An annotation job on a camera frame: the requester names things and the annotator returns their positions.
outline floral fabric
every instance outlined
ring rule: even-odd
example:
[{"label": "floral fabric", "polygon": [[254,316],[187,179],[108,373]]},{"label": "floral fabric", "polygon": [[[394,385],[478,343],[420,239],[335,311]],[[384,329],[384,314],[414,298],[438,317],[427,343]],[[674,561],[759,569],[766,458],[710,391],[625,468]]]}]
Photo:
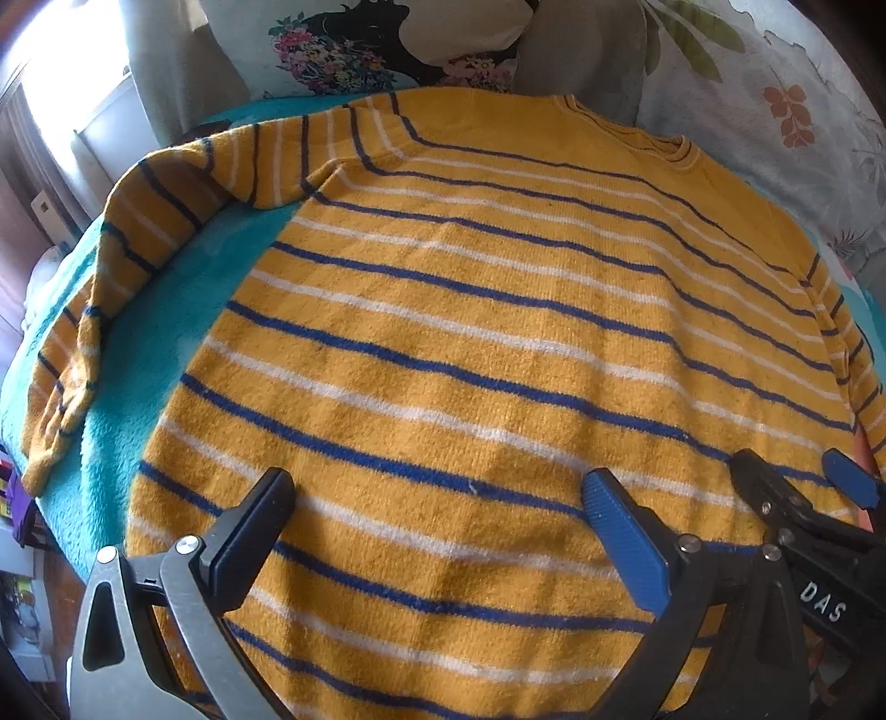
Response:
[{"label": "floral fabric", "polygon": [[203,0],[253,98],[419,85],[510,90],[537,0]]},{"label": "floral fabric", "polygon": [[822,81],[804,49],[728,0],[640,0],[637,124],[686,135],[804,227],[841,284],[886,250],[886,129]]}]

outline turquoise fleece blanket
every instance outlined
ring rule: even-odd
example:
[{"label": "turquoise fleece blanket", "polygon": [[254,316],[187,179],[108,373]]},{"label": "turquoise fleece blanket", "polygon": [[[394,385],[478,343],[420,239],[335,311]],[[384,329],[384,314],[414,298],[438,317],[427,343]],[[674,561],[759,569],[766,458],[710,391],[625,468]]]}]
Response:
[{"label": "turquoise fleece blanket", "polygon": [[[321,112],[362,97],[281,98],[252,103],[210,121],[233,127]],[[123,541],[129,486],[175,384],[227,302],[297,204],[260,211],[240,204],[218,214],[111,325],[100,382],[80,436],[53,469],[38,499],[61,551],[86,578],[98,548]],[[32,327],[0,394],[0,438],[19,468],[27,386],[43,337],[95,262],[99,217],[53,279],[45,317]]]}]

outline knit fabric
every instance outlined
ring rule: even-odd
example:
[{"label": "knit fabric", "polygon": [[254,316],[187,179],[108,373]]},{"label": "knit fabric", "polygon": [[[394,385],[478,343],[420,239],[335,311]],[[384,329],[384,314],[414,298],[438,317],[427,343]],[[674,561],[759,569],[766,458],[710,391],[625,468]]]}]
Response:
[{"label": "knit fabric", "polygon": [[89,403],[102,323],[231,197],[306,201],[169,401],[128,552],[292,473],[298,509],[228,619],[297,716],[581,717],[651,620],[582,520],[595,466],[735,552],[762,531],[731,490],[736,450],[845,519],[822,451],[851,454],[858,418],[883,467],[869,349],[784,213],[687,140],[572,98],[435,89],[233,130],[122,180],[35,370],[32,492]]}]

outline sweater sleeve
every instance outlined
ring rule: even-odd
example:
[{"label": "sweater sleeve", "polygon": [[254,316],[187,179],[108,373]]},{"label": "sweater sleeve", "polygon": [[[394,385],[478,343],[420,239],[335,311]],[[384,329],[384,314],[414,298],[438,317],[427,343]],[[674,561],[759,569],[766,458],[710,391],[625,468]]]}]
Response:
[{"label": "sweater sleeve", "polygon": [[103,329],[178,250],[233,200],[267,209],[304,200],[348,162],[410,142],[396,97],[247,125],[137,163],[105,206],[96,260],[43,338],[28,389],[23,483],[43,492],[98,383]]},{"label": "sweater sleeve", "polygon": [[840,286],[831,278],[820,254],[815,254],[806,272],[806,282],[832,321],[838,382],[844,383],[857,426],[864,430],[877,468],[886,467],[886,397],[874,368],[874,353],[846,304]]}]

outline orange leaf print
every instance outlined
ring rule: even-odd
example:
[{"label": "orange leaf print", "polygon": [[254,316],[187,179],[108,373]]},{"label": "orange leaf print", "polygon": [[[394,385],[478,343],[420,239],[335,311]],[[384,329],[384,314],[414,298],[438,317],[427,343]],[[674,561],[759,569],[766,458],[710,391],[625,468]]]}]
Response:
[{"label": "orange leaf print", "polygon": [[793,113],[794,118],[801,125],[812,125],[812,116],[809,114],[809,111],[806,109],[805,105],[798,105],[797,103],[790,104],[790,111]]},{"label": "orange leaf print", "polygon": [[781,90],[779,90],[778,88],[766,88],[765,90],[763,90],[763,97],[766,98],[766,100],[773,105],[775,103],[784,102],[784,97],[781,94]]},{"label": "orange leaf print", "polygon": [[772,110],[773,118],[783,118],[788,114],[788,103],[779,100],[777,103],[772,103],[769,109]]},{"label": "orange leaf print", "polygon": [[803,92],[803,88],[799,85],[791,85],[788,88],[788,97],[795,103],[802,103],[806,100],[806,93]]},{"label": "orange leaf print", "polygon": [[812,113],[804,105],[806,93],[799,85],[791,85],[786,90],[781,79],[774,72],[775,79],[781,85],[781,89],[775,87],[763,88],[763,97],[769,103],[769,110],[773,118],[781,121],[781,137],[785,147],[806,147],[815,142],[815,134],[809,130],[812,125]]}]

